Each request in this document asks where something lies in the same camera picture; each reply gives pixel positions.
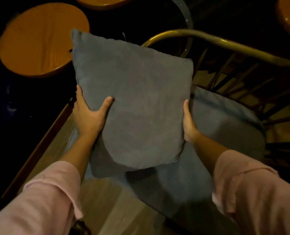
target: cushion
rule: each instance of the cushion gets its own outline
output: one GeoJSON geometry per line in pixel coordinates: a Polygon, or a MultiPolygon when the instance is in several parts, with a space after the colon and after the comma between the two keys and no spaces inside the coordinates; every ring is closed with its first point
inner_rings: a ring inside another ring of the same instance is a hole
{"type": "MultiPolygon", "coordinates": [[[[176,162],[182,149],[182,105],[193,62],[121,40],[72,30],[76,81],[91,110],[115,101],[92,150],[92,172],[107,177],[176,162]]],[[[68,147],[76,140],[74,132],[68,147]]]]}
{"type": "MultiPolygon", "coordinates": [[[[191,113],[202,133],[230,149],[262,159],[265,132],[249,109],[199,87],[193,93],[191,113]]],[[[88,169],[85,178],[91,177],[88,169]]],[[[185,143],[177,163],[127,172],[112,179],[194,234],[237,231],[213,204],[213,179],[190,143],[185,143]]]]}

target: pink sleeve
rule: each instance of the pink sleeve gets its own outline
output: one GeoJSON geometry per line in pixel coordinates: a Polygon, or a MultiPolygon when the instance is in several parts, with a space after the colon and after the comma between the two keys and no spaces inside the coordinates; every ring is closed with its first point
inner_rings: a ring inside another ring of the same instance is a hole
{"type": "Polygon", "coordinates": [[[233,150],[218,158],[213,201],[245,234],[290,234],[290,184],[269,166],[233,150]]]}
{"type": "Polygon", "coordinates": [[[55,162],[0,211],[0,234],[68,234],[82,212],[81,179],[69,162],[55,162]]]}

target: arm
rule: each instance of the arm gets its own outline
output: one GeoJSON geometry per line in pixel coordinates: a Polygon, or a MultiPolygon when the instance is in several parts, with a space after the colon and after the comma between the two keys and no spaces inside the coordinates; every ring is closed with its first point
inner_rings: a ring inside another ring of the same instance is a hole
{"type": "Polygon", "coordinates": [[[184,139],[214,178],[213,201],[245,234],[290,234],[290,184],[277,172],[229,150],[196,128],[184,102],[184,139]]]}
{"type": "Polygon", "coordinates": [[[0,211],[0,234],[68,234],[82,212],[77,202],[90,151],[104,126],[112,98],[90,111],[77,86],[74,120],[79,138],[59,162],[29,181],[23,192],[0,211]]]}

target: hand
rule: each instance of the hand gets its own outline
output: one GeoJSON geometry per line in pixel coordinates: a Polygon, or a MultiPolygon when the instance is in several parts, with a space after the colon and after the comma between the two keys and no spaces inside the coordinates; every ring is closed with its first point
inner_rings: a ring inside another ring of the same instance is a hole
{"type": "Polygon", "coordinates": [[[196,128],[189,110],[189,100],[185,100],[183,104],[184,116],[183,116],[183,129],[184,129],[184,140],[187,142],[194,142],[198,136],[199,131],[196,128]]]}
{"type": "Polygon", "coordinates": [[[77,85],[76,99],[77,101],[74,103],[73,115],[79,135],[85,135],[95,140],[104,127],[106,114],[113,98],[108,96],[104,100],[99,111],[91,111],[84,100],[81,87],[77,85]]]}

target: wooden floor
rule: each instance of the wooden floor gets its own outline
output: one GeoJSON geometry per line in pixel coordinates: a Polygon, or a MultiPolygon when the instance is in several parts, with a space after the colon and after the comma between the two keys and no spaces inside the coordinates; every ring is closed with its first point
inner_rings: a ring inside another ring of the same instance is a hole
{"type": "MultiPolygon", "coordinates": [[[[200,74],[196,80],[201,85],[207,84],[210,76],[204,74],[203,71],[200,74]]],[[[247,103],[254,104],[257,99],[252,97],[247,101],[249,101],[247,103]]],[[[277,113],[273,118],[289,115],[290,106],[277,113]]],[[[27,181],[61,158],[74,127],[71,115],[27,181]]],[[[267,142],[285,141],[290,141],[290,122],[269,127],[267,142]]],[[[92,235],[178,234],[164,224],[165,217],[163,215],[135,198],[130,191],[121,188],[107,178],[90,179],[83,182],[80,201],[84,213],[83,220],[90,228],[92,235]]]]}

